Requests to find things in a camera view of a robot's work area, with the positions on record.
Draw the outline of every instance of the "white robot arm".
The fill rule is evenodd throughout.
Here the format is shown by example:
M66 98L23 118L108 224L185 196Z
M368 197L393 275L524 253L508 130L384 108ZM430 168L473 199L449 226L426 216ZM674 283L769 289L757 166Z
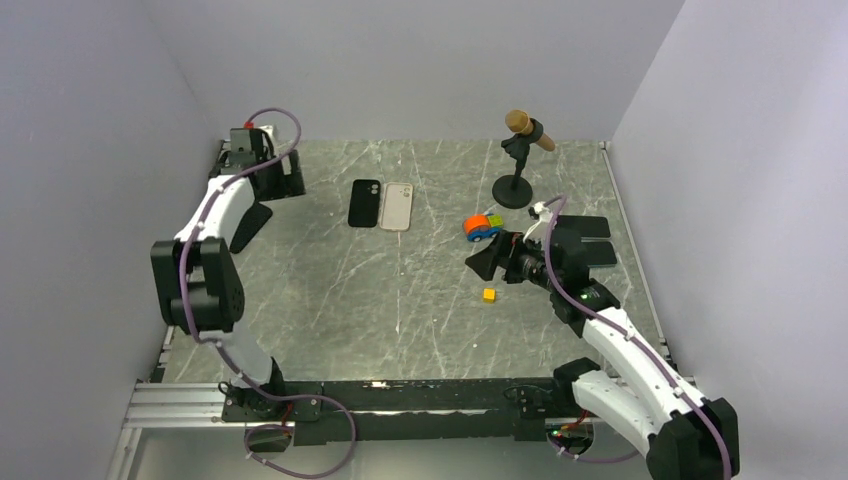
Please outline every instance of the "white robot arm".
M548 208L555 200L530 208L537 221L526 233L502 230L465 263L483 280L492 280L501 267L506 283L530 281L551 292L557 317L595 347L632 390L595 362L578 359L554 370L555 398L566 404L560 407L576 405L607 422L646 458L654 478L722 478L728 463L738 473L733 407L724 399L708 400L686 382L636 330L615 296L590 278L579 233L549 228L558 216Z
M281 404L265 401L245 380L278 396L285 395L285 384L273 357L262 350L246 322L239 321L244 313L244 290L230 252L245 248L271 217L271 209L259 201L304 193L297 151L289 154L289 174L279 163L248 174L252 171L249 169L271 158L273 140L268 129L246 126L230 131L230 149L216 164L206 195L191 220L173 240L156 242L151 250L162 317L169 325L192 334L180 291L178 264L192 232L199 230L188 247L186 262L196 340L226 352L238 369L231 372L228 396L249 404L260 418L278 417ZM214 195L217 198L210 205Z

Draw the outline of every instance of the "black phone case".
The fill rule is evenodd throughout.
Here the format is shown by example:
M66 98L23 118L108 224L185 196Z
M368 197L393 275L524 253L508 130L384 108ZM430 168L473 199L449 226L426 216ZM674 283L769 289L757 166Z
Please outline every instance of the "black phone case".
M589 268L613 267L618 263L615 248L610 242L583 242Z
M351 227L373 228L380 214L382 186L377 180L354 180L350 192L347 224Z
M576 230L582 238L610 238L609 220L606 217L588 217L583 215L560 215L557 228Z

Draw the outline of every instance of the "small block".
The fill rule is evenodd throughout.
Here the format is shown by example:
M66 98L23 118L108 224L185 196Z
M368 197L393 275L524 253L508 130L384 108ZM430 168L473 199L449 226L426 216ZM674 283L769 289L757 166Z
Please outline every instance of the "small block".
M495 303L495 289L494 288L484 288L483 289L483 301L486 303Z
M493 227L503 227L503 218L500 215L489 215L489 225Z

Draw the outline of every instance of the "yellow cube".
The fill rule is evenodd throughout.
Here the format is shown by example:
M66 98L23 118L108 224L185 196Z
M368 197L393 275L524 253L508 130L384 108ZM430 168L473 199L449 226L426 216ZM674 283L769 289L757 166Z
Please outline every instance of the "yellow cube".
M486 303L495 303L495 289L494 288L484 288L483 289L483 301Z

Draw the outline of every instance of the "gray marble tabletop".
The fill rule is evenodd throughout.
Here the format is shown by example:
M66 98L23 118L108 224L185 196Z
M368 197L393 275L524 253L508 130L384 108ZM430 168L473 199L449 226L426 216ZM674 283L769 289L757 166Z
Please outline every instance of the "gray marble tabletop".
M307 194L269 202L274 216L234 259L248 322L289 380L461 379L550 376L597 351L553 314L548 293L480 280L464 259L463 220L493 209L506 228L532 224L526 210L492 199L514 162L492 141L311 141L300 148ZM619 263L592 275L621 300L655 347L658 333L606 164L596 142L533 147L524 174L534 200L568 196L565 213L609 218ZM353 180L414 188L407 232L351 228ZM494 287L494 304L482 301ZM166 382L225 377L216 353L177 333Z

